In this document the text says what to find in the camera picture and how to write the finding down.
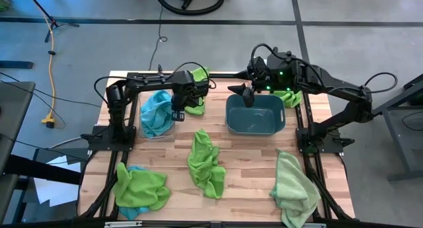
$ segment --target blue towel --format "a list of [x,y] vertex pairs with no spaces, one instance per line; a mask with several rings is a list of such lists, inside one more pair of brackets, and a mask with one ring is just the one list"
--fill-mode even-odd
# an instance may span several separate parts
[[[139,167],[139,166],[130,166],[128,168],[128,171],[132,171],[132,170],[144,171],[146,169],[143,168],[143,167]],[[145,212],[148,212],[148,211],[149,211],[149,209],[147,207],[142,207],[142,208],[119,207],[119,212],[129,220],[133,220],[133,219],[137,218],[137,216],[139,214],[145,213]]]
[[162,135],[173,126],[171,100],[167,91],[160,90],[141,107],[141,126],[147,138]]

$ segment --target teal plastic bin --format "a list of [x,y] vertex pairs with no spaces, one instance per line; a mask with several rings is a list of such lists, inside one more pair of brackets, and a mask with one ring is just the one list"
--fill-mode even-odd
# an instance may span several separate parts
[[242,96],[231,95],[226,101],[226,126],[239,135],[273,135],[285,127],[284,102],[273,95],[255,95],[247,108]]

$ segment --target vacuum cleaner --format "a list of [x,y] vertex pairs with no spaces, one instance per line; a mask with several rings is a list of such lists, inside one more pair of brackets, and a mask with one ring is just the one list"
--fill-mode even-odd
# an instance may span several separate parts
[[183,16],[199,16],[199,15],[204,15],[204,14],[208,14],[213,11],[216,11],[218,8],[220,8],[220,6],[222,6],[224,0],[218,0],[217,3],[215,3],[211,7],[206,7],[205,9],[200,9],[200,10],[186,10],[188,6],[191,4],[192,0],[183,0],[184,3],[182,4],[181,9],[178,9],[176,7],[169,5],[165,0],[158,0],[158,1],[164,8],[171,11],[172,13],[176,13],[178,15],[183,15]]

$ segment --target white paper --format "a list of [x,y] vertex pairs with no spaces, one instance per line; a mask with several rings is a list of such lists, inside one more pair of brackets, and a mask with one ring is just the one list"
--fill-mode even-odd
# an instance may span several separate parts
[[[66,162],[66,156],[58,157],[50,163],[61,163],[53,165],[56,167],[69,169],[75,172],[81,172],[81,164],[74,163],[68,165]],[[67,184],[64,182],[54,182],[41,178],[34,178],[38,200],[43,203],[50,200],[50,207],[64,204],[67,202],[75,201],[78,198],[78,188],[76,184]]]

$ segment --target yellow power cord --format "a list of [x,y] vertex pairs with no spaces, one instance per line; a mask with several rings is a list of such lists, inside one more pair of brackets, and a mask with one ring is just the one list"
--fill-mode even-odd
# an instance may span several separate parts
[[[41,10],[41,8],[39,6],[37,6],[38,9],[40,10],[40,12],[42,13],[42,17],[44,18],[44,20],[46,21],[48,30],[50,31],[50,35],[52,36],[52,52],[54,52],[54,35],[53,35],[53,30],[50,27],[50,24],[48,23],[47,20],[47,16],[43,13],[43,11]],[[53,54],[50,54],[50,62],[48,63],[48,76],[50,77],[50,83],[52,84],[52,108],[54,108],[54,104],[55,104],[55,96],[56,96],[56,89],[54,88],[54,81],[53,81],[53,76],[52,76],[52,62],[53,62]],[[53,109],[50,109],[50,111],[48,112],[47,116],[41,120],[41,122],[45,125],[47,125],[48,128],[54,128],[56,120],[53,118]]]

